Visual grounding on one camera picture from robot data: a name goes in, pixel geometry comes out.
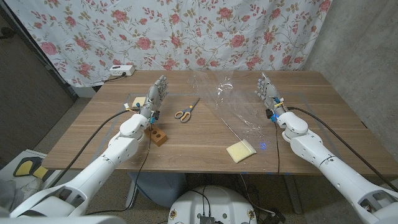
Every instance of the electrical outlet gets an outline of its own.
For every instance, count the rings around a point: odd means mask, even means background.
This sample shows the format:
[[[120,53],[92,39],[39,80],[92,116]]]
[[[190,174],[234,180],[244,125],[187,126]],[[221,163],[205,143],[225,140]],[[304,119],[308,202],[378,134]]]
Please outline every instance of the electrical outlet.
[[[135,69],[132,65],[113,65],[109,71],[112,76],[121,76],[123,72],[126,72],[126,76],[131,76]]]

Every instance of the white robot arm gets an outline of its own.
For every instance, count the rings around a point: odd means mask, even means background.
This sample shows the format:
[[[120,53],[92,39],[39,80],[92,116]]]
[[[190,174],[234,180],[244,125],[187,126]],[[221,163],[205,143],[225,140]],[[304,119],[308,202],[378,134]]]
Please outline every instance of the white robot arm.
[[[159,116],[157,111],[166,96],[167,82],[161,76],[149,89],[139,114],[120,126],[108,148],[71,181],[37,192],[20,204],[11,218],[21,216],[75,217],[84,215],[95,193],[122,162],[133,156],[144,135],[143,130]]]
[[[353,206],[364,223],[396,223],[398,193],[370,183],[349,165],[333,155],[321,138],[308,129],[308,124],[283,104],[275,86],[262,74],[255,94],[267,106],[267,115],[279,127],[293,152],[318,168]]]

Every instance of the wire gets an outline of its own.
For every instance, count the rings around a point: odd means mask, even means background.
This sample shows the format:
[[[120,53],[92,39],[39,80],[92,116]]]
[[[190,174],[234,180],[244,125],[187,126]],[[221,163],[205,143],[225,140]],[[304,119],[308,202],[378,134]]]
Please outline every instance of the wire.
[[[124,212],[124,211],[126,211],[127,209],[129,209],[129,208],[132,207],[132,203],[133,203],[133,201],[134,201],[134,197],[136,196],[137,180],[138,180],[139,174],[141,173],[141,169],[142,169],[142,167],[144,166],[145,161],[146,161],[147,158],[148,158],[149,151],[150,151],[150,142],[152,141],[151,139],[152,139],[152,125],[150,125],[148,152],[147,152],[147,155],[146,155],[146,157],[145,157],[145,159],[144,159],[144,162],[142,163],[141,167],[139,168],[139,171],[138,171],[136,180],[134,181],[134,182],[135,182],[135,184],[134,184],[134,190],[132,191],[132,192],[133,192],[133,195],[132,195],[132,197],[131,197],[131,201],[130,201],[130,203],[129,203],[129,206],[128,206],[127,208],[125,208],[125,209],[122,209],[122,210],[102,210],[102,211],[87,213],[86,215],[94,215],[94,214],[104,213],[104,212]]]
[[[395,192],[398,192],[398,189],[392,185],[381,173],[379,173],[379,171],[377,171],[370,163],[368,163],[366,161],[366,159],[364,159],[361,155],[359,155],[346,141],[344,141],[344,139],[342,139],[337,133],[334,132],[334,130],[332,130],[325,122],[323,122],[321,119],[319,119],[318,117],[316,117],[314,114],[311,114],[310,112],[307,112],[303,109],[300,108],[296,108],[293,106],[288,106],[287,109],[289,110],[298,110],[301,111],[307,115],[310,115],[311,117],[315,118],[317,121],[319,121],[322,125],[324,125],[324,127],[326,127],[332,134],[334,134],[345,146],[347,146],[347,148],[353,152],[355,154],[355,156],[357,156],[359,159],[362,160],[362,162],[364,162],[378,177],[380,177],[380,179],[382,179],[388,186],[390,186]]]
[[[275,124],[275,135],[276,135],[276,149],[278,151],[278,174],[279,174],[279,168],[280,168],[280,159],[279,159],[279,144],[278,144],[278,127]]]
[[[235,136],[240,140],[240,141],[242,141],[242,139],[241,138],[239,138],[239,136],[232,130],[232,128],[224,121],[224,119],[222,118],[221,120],[223,120],[223,122],[225,123],[225,125],[229,128],[229,130],[231,130],[232,131],[232,133],[234,133],[235,134]]]
[[[196,190],[189,190],[189,191],[192,191],[192,192],[195,192],[195,193],[198,193],[198,194],[200,194],[200,195],[202,195],[206,200],[207,200],[207,204],[209,205],[209,217],[210,217],[210,214],[211,214],[211,210],[210,210],[210,202],[209,202],[209,200],[207,199],[207,197],[206,197],[206,195],[204,195],[204,194],[202,194],[202,193],[200,193],[200,192],[197,192]]]
[[[205,216],[205,188],[206,188],[206,185],[204,186],[203,192],[201,195],[201,201],[203,202],[203,216]]]
[[[249,202],[251,203],[251,205],[252,205],[253,207],[255,207],[255,208],[258,208],[258,209],[264,211],[264,212],[270,213],[270,214],[272,214],[272,215],[276,215],[275,212],[270,211],[270,210],[263,209],[263,208],[261,208],[261,207],[258,207],[256,204],[254,204],[254,203],[251,201],[250,196],[249,196],[249,193],[248,193],[248,187],[247,187],[247,185],[246,185],[246,182],[244,181],[242,174],[240,174],[240,176],[241,176],[241,178],[242,178],[242,181],[243,181],[243,184],[244,184],[244,188],[246,189],[246,194],[248,195],[248,199],[249,199]]]
[[[118,80],[118,79],[123,78],[123,77],[125,77],[125,76],[126,76],[126,72],[123,72],[121,76],[116,77],[116,78],[112,78],[112,79],[110,79],[110,80],[105,80],[104,83],[110,82],[110,81],[115,81],[115,80]]]
[[[98,133],[98,131],[100,131],[100,129],[110,120],[112,120],[113,118],[128,112],[129,110],[125,110],[122,112],[118,112],[117,114],[113,115],[112,117],[108,118],[106,121],[104,121],[100,127],[98,127],[98,129],[91,135],[91,137],[87,140],[86,144],[80,149],[80,151],[77,153],[77,155],[75,156],[75,158],[73,158],[73,160],[69,163],[69,165],[67,166],[67,168],[65,168],[65,170],[62,171],[61,175],[59,175],[55,181],[50,185],[50,187],[54,187],[55,184],[65,175],[65,173],[69,170],[69,168],[71,168],[71,166],[73,165],[73,163],[76,162],[77,158],[80,156],[80,154],[85,150],[85,148],[87,147],[88,143],[90,143],[90,141],[94,138],[94,136]]]

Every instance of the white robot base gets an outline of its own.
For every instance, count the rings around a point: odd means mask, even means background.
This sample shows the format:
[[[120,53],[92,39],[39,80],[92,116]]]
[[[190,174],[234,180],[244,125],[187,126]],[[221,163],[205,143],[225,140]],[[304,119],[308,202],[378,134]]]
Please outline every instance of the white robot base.
[[[257,224],[252,205],[242,195],[215,185],[206,186],[204,192],[203,188],[195,188],[194,191],[197,192],[188,191],[174,202],[170,209],[168,224],[214,222]],[[207,197],[210,203],[210,215],[209,204],[206,198],[202,198],[202,194]]]

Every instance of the gray wall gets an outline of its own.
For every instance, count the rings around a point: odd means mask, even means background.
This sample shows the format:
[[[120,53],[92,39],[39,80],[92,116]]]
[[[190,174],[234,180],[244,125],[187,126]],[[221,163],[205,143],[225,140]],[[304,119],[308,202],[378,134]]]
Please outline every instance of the gray wall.
[[[304,70],[322,72],[398,162],[398,1],[334,0]]]

